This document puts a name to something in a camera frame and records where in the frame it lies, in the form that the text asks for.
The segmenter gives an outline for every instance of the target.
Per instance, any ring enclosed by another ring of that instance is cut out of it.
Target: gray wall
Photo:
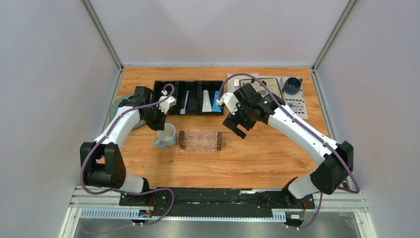
[[[420,3],[361,0],[319,76],[379,237],[418,237]]]
[[[310,65],[347,0],[92,0],[124,64]]]
[[[79,0],[0,2],[1,237],[57,237],[116,79]]]

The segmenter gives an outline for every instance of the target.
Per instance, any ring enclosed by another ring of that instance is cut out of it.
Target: mug handle
[[[155,147],[156,147],[156,148],[162,148],[162,147],[165,147],[165,145],[164,145],[164,144],[160,144],[160,145],[158,145],[160,142],[162,142],[162,140],[161,140],[161,139],[157,139],[157,140],[155,141]]]

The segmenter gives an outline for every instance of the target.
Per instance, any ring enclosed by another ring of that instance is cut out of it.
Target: aluminum frame
[[[327,52],[329,51],[329,48],[333,44],[335,37],[340,32],[343,25],[346,23],[347,19],[350,16],[350,13],[354,9],[354,6],[358,0],[349,0],[347,2],[347,5],[344,7],[343,12],[341,13],[340,17],[338,18],[337,23],[334,26],[334,29],[332,30],[331,34],[328,37],[328,40],[326,41],[324,47],[322,48],[321,52],[319,53],[318,58],[316,59],[314,65],[312,66],[312,69],[316,72],[319,69],[319,66],[321,65],[324,57],[326,56]]]
[[[138,214],[144,211],[139,208],[83,208],[79,218],[82,219],[120,219],[138,220]],[[206,221],[206,222],[286,222],[286,213],[283,211],[273,211],[272,217],[244,218],[244,217],[186,217],[186,216],[167,216],[164,221]],[[159,216],[142,217],[142,220],[155,220]]]
[[[370,213],[355,212],[355,217],[360,236],[362,238],[377,237],[375,228],[373,227],[372,219],[370,218]]]
[[[74,237],[81,212],[82,208],[80,207],[69,207],[67,209],[67,214],[64,218],[63,225],[61,226],[61,230],[58,235],[59,238]]]
[[[111,110],[111,106],[114,104],[114,102],[116,101],[117,98],[117,94],[118,94],[118,90],[119,90],[119,86],[121,85],[121,81],[122,81],[122,76],[124,74],[125,69],[123,68],[122,70],[120,70],[119,74],[118,74],[118,78],[117,78],[117,82],[115,84],[115,88],[114,88],[114,92],[112,94],[112,98],[111,101],[109,102],[109,106],[108,106],[108,112],[105,116],[105,120],[104,120],[104,124],[102,125],[102,131],[104,131],[106,129],[106,127],[108,127],[109,122],[111,121],[109,119],[109,111]]]
[[[112,60],[114,61],[117,68],[122,71],[124,66],[122,65],[117,52],[115,51],[114,47],[111,44],[111,41],[109,40],[108,35],[105,32],[104,27],[102,26],[101,21],[99,20],[98,15],[95,12],[95,9],[91,3],[90,0],[81,0],[83,6],[85,7],[90,19],[92,20],[92,23],[96,30],[98,31],[99,36],[101,37],[103,43],[105,44],[106,49],[108,50]]]

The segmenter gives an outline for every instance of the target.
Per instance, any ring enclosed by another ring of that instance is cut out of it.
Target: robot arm
[[[148,190],[148,182],[145,178],[136,177],[126,172],[122,160],[120,148],[130,133],[131,129],[140,119],[152,130],[164,130],[165,119],[169,108],[176,104],[174,97],[154,107],[146,107],[132,110],[141,105],[150,103],[152,90],[146,87],[136,87],[134,96],[123,100],[118,108],[117,114],[108,127],[93,142],[85,142],[80,147],[81,164],[84,163],[87,155],[105,136],[105,140],[93,152],[92,158],[86,164],[83,172],[85,185],[96,187],[117,188],[127,192],[142,192]],[[100,164],[98,160],[104,157],[105,163]]]
[[[281,98],[276,97],[276,99],[283,109],[289,114],[295,115]],[[353,147],[350,143],[345,141],[338,144],[335,140],[315,130],[298,116],[291,119],[269,95],[262,97],[251,84],[245,84],[234,93],[225,93],[217,103],[220,106],[225,104],[230,111],[223,124],[241,138],[244,139],[246,134],[238,129],[238,125],[250,130],[257,121],[262,121],[291,138],[319,166],[315,171],[305,176],[294,178],[283,188],[293,196],[290,199],[301,199],[318,191],[332,194],[348,175],[335,155],[319,142],[315,135],[322,137],[325,142],[331,145],[343,158],[350,170],[353,170]],[[313,133],[303,129],[298,122],[308,127]]]

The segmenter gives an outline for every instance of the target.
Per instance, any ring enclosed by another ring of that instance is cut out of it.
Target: blue mug
[[[302,87],[302,79],[297,79],[294,77],[290,77],[284,83],[283,90],[289,95],[295,95],[301,90]]]
[[[172,124],[165,123],[165,129],[158,130],[156,132],[156,135],[157,140],[154,144],[156,148],[176,145],[176,140],[178,139],[178,136],[176,135],[175,127]]]

